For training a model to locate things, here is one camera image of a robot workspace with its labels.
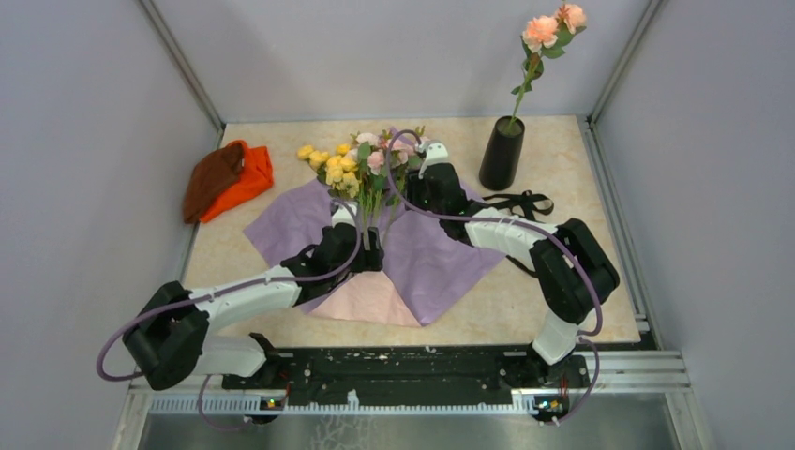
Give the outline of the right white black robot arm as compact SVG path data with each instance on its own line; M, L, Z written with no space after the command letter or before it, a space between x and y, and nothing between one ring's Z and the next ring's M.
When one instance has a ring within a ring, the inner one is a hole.
M593 314L597 335L602 306L619 287L620 276L606 252L581 220L550 225L509 215L467 196L449 163L408 173L406 204L438 220L453 240L499 251L524 264L537 279L548 313L531 344L528 373L551 386L565 371L563 359L586 335L581 325Z

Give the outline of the black ribbon with gold lettering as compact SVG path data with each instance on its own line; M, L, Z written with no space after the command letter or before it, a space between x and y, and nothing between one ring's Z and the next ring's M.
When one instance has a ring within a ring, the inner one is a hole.
M542 193L525 190L520 194L497 193L483 198L483 202L498 210L505 210L511 214L529 220L536 220L537 216L548 216L555 208L555 203Z

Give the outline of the pink wrapping paper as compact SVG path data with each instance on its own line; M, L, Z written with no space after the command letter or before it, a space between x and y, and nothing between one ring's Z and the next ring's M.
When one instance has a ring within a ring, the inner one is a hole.
M384 272L356 274L338 286L310 316L351 322L421 327Z

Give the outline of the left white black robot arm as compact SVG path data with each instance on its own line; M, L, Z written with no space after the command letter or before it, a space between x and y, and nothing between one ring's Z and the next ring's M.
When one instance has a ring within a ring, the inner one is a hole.
M383 255L377 228L327 226L320 243L258 277L193 291L178 281L162 285L122 341L155 391L199 375L220 375L229 390L275 388L287 365L264 334L225 337L218 330L324 299L349 278L380 271Z

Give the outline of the purple wrapping paper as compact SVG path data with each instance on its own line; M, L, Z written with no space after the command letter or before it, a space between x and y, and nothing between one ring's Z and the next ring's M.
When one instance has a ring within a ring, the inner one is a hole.
M244 230L264 260L275 265L320 241L331 221L331 197L319 181L290 189ZM420 322L430 325L491 272L504 258L498 251L450 239L437 221L402 211L384 245L383 270ZM305 303L309 313L325 297Z

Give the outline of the pink and white flower bunch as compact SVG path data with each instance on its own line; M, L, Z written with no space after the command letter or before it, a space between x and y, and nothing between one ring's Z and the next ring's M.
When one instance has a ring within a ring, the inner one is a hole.
M400 199L406 192L408 175L420 168L423 127L399 136L393 129L379 134L362 132L352 137L351 149L343 157L343 176L336 183L338 193L358 202L363 222L386 238L398 219Z

